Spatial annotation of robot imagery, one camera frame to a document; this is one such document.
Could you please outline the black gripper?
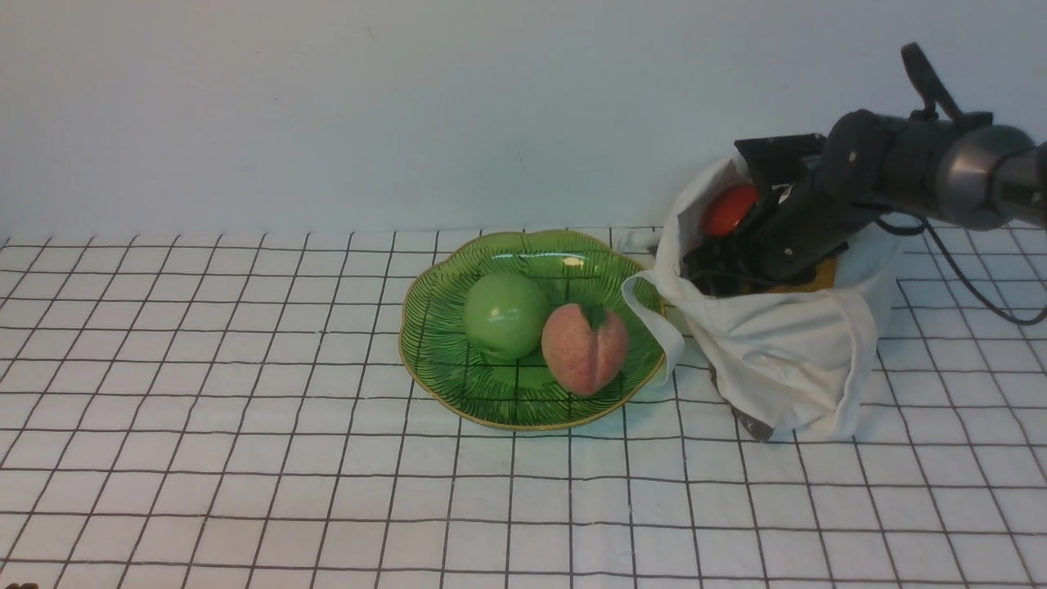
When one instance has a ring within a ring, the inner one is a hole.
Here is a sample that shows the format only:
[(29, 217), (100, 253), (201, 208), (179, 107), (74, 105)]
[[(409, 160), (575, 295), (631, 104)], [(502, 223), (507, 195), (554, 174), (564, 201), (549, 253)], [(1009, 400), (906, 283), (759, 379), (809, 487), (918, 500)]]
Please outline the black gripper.
[(699, 243), (684, 254), (683, 277), (709, 297), (762, 294), (788, 284), (847, 250), (848, 240), (879, 218), (878, 206), (836, 198), (810, 178), (760, 197), (723, 237), (703, 234), (703, 212)]

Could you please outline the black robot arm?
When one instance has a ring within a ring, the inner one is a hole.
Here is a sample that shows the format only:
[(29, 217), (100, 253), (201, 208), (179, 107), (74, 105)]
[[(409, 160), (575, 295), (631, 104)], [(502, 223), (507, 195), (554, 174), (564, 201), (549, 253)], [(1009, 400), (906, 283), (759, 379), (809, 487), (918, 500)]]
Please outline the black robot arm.
[(681, 275), (711, 297), (811, 282), (816, 265), (882, 216), (990, 231), (1045, 227), (1045, 148), (988, 113), (957, 122), (857, 110), (829, 134), (736, 142), (759, 199), (735, 230), (703, 237)]

